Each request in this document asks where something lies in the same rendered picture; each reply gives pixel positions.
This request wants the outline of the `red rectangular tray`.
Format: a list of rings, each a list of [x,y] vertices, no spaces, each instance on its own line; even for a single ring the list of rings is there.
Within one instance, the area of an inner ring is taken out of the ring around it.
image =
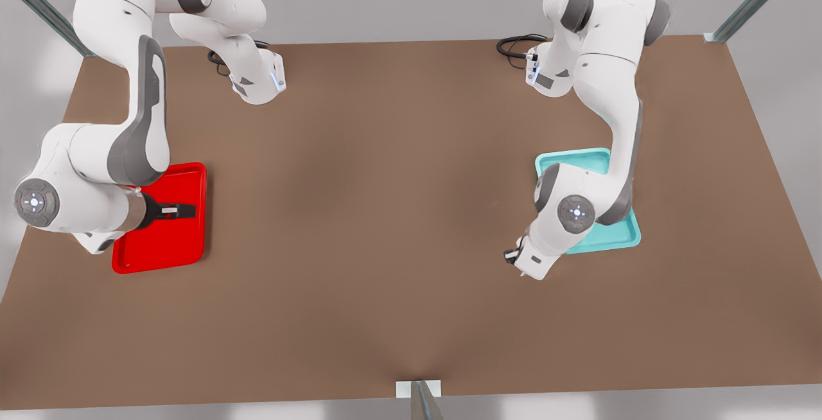
[[[206,237],[206,166],[201,162],[173,164],[142,192],[162,204],[164,212],[149,227],[115,241],[112,270],[131,274],[200,260]]]

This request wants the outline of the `teal rectangular tray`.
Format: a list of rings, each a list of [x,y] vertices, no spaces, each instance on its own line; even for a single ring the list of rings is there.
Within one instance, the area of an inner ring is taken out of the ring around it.
[[[609,168],[610,151],[607,148],[587,148],[587,150],[567,150],[542,153],[534,161],[536,174],[540,176],[549,166],[564,163],[578,166],[587,171],[605,174]],[[593,229],[566,254],[584,254],[593,251],[628,249],[641,242],[639,223],[631,210],[627,217],[613,225],[596,223]]]

